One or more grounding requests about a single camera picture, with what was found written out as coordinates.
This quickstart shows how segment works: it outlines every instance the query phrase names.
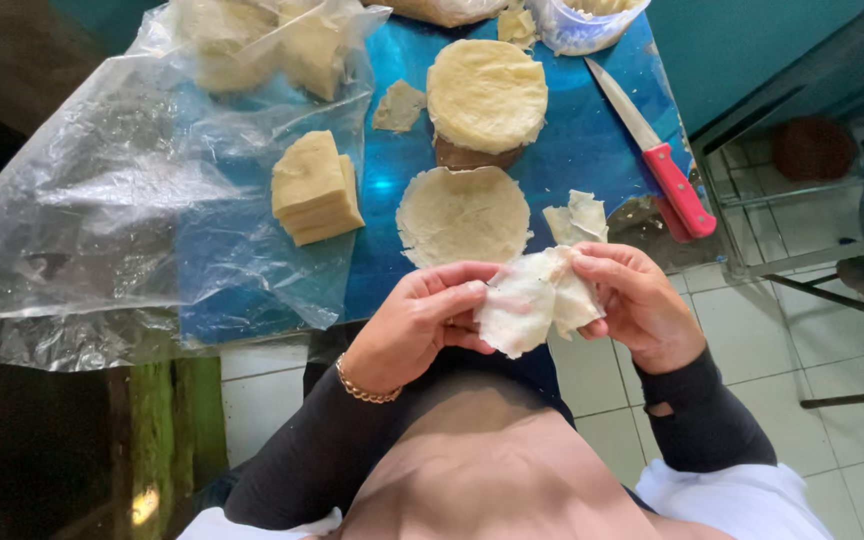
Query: sleeve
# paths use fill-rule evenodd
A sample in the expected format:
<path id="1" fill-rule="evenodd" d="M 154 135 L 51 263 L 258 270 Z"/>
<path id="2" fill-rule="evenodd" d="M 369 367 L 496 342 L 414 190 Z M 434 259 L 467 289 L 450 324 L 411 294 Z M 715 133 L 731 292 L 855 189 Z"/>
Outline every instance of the sleeve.
<path id="1" fill-rule="evenodd" d="M 709 473 L 734 465 L 777 465 L 765 431 L 724 384 L 709 348 L 687 366 L 642 381 L 645 408 L 667 403 L 672 414 L 649 414 L 655 442 L 665 463 L 680 472 Z"/>
<path id="2" fill-rule="evenodd" d="M 234 523 L 286 531 L 345 514 L 372 468 L 398 440 L 409 399 L 356 399 L 328 368 L 288 422 L 249 461 L 225 502 Z"/>

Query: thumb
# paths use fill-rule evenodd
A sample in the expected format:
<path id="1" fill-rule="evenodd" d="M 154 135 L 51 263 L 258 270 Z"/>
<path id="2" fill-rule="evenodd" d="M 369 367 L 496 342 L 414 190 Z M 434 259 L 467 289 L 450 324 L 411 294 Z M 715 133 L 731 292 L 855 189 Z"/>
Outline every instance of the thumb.
<path id="1" fill-rule="evenodd" d="M 646 276 L 610 258 L 579 255 L 572 259 L 575 273 L 596 284 L 614 288 L 629 298 L 641 297 Z"/>
<path id="2" fill-rule="evenodd" d="M 423 318 L 442 322 L 459 313 L 478 308 L 486 300 L 488 287 L 482 281 L 468 281 L 419 300 Z"/>

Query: person's left hand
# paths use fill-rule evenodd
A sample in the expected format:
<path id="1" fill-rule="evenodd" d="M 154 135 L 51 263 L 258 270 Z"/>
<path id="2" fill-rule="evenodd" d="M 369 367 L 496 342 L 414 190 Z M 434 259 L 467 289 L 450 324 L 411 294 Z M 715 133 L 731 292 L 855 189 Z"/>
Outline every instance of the person's left hand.
<path id="1" fill-rule="evenodd" d="M 464 261 L 402 277 L 348 347 L 342 373 L 354 387 L 388 394 L 426 373 L 443 347 L 494 353 L 479 339 L 473 309 L 485 302 L 484 282 L 498 269 L 490 262 Z"/>

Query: knife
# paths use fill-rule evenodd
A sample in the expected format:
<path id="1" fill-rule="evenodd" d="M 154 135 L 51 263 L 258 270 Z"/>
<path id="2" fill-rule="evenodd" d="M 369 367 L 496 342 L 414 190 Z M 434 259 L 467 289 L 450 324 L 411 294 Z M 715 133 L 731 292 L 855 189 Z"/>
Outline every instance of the knife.
<path id="1" fill-rule="evenodd" d="M 659 139 L 622 87 L 601 65 L 591 58 L 585 58 L 585 64 L 606 94 L 608 102 L 622 118 L 631 138 L 642 150 L 642 159 L 665 193 L 665 200 L 656 198 L 656 202 L 672 237 L 685 243 L 711 235 L 715 231 L 715 218 L 706 212 L 689 179 L 672 161 L 672 147 Z"/>

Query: teal wall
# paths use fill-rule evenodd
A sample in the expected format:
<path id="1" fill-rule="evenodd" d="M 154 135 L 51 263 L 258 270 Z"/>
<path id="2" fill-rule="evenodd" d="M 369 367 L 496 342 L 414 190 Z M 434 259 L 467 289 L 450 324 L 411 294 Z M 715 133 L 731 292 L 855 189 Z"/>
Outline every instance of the teal wall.
<path id="1" fill-rule="evenodd" d="M 864 10 L 864 0 L 652 0 L 646 9 L 691 134 Z"/>

